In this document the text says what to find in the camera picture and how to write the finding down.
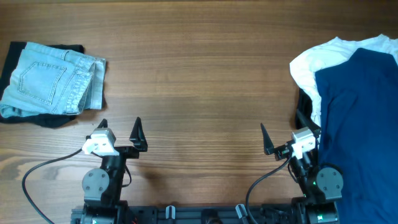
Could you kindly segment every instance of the clothing pile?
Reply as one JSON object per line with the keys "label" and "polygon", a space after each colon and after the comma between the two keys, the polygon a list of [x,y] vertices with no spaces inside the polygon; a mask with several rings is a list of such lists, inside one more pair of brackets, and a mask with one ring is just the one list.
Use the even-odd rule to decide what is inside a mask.
{"label": "clothing pile", "polygon": [[322,127],[318,162],[343,170],[341,223],[397,221],[397,57],[398,39],[380,35],[360,42],[335,38],[290,64],[302,89],[298,108],[312,110]]}
{"label": "clothing pile", "polygon": [[106,61],[81,45],[11,42],[0,78],[0,122],[56,128],[102,108]]}

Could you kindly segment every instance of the light blue denim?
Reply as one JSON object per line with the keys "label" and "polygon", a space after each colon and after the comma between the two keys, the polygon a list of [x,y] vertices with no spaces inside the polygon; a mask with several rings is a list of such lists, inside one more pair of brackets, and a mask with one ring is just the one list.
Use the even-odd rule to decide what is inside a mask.
{"label": "light blue denim", "polygon": [[28,42],[0,101],[3,118],[102,108],[105,59]]}

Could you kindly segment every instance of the blue fabric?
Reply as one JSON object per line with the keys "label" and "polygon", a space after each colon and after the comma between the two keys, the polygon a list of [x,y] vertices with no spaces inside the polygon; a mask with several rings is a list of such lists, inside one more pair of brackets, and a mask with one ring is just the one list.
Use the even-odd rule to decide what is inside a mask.
{"label": "blue fabric", "polygon": [[0,101],[3,118],[102,107],[105,59],[28,42]]}
{"label": "blue fabric", "polygon": [[322,97],[319,163],[342,168],[341,223],[398,223],[398,66],[358,49],[315,74]]}

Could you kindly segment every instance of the white fabric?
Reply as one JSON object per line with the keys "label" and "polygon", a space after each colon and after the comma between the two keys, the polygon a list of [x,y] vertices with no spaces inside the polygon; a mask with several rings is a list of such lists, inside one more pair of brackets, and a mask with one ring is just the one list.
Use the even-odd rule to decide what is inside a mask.
{"label": "white fabric", "polygon": [[315,72],[347,61],[358,48],[389,53],[398,63],[398,39],[390,39],[382,34],[362,41],[346,41],[336,37],[306,50],[290,63],[293,79],[312,100],[311,119],[317,125],[321,125],[321,96],[317,90]]}

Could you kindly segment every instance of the wood grain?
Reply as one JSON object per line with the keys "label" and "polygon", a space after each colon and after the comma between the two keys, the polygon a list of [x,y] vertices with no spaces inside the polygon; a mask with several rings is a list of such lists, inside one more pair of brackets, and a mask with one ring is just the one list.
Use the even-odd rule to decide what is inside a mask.
{"label": "wood grain", "polygon": [[[339,36],[398,37],[397,2],[257,1],[0,5],[0,68],[12,40],[82,44],[108,61],[106,106],[58,129],[0,124],[1,223],[43,223],[21,189],[32,166],[79,149],[103,119],[129,144],[142,118],[149,150],[128,161],[130,205],[234,205],[280,162],[262,151],[290,139],[297,87],[289,62]],[[55,223],[83,205],[81,179],[99,159],[77,155],[31,174],[27,188]],[[253,203],[301,191],[282,170]]]}

